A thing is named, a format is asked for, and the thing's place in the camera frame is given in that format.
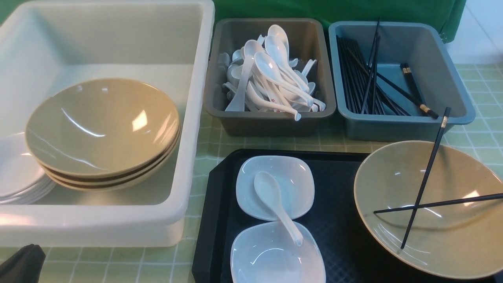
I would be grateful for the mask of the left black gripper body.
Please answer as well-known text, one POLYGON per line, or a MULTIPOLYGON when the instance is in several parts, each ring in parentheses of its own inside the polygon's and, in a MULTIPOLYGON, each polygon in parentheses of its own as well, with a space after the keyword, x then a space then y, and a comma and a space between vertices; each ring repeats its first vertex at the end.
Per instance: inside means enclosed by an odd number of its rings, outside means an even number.
POLYGON ((30 244, 22 247, 0 266, 2 283, 37 283, 46 255, 42 247, 30 244))

